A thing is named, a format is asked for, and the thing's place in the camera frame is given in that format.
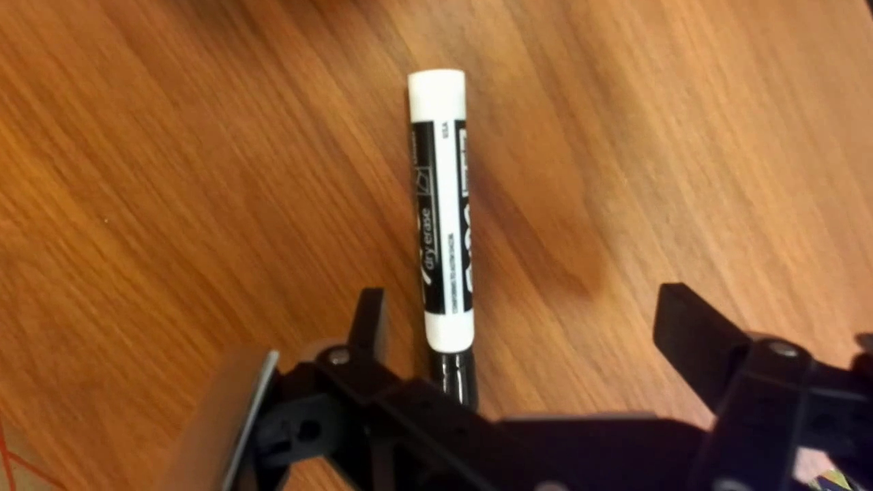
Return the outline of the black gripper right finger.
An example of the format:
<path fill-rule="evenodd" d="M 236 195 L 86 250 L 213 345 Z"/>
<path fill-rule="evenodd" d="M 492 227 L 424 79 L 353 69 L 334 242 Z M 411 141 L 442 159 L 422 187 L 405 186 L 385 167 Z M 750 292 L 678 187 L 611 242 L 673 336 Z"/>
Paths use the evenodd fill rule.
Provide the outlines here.
<path fill-rule="evenodd" d="M 810 354 L 799 343 L 745 333 L 686 284 L 658 288 L 651 340 L 718 426 L 801 423 Z"/>

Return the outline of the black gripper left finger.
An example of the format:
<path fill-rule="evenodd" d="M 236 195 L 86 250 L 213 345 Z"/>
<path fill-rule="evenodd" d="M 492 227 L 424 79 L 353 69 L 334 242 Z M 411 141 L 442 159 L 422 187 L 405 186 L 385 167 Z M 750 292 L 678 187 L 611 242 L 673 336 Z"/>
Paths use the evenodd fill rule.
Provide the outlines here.
<path fill-rule="evenodd" d="M 317 354 L 319 378 L 329 388 L 382 388 L 385 384 L 385 311 L 378 285 L 364 285 L 356 296 L 352 328 L 344 343 Z"/>

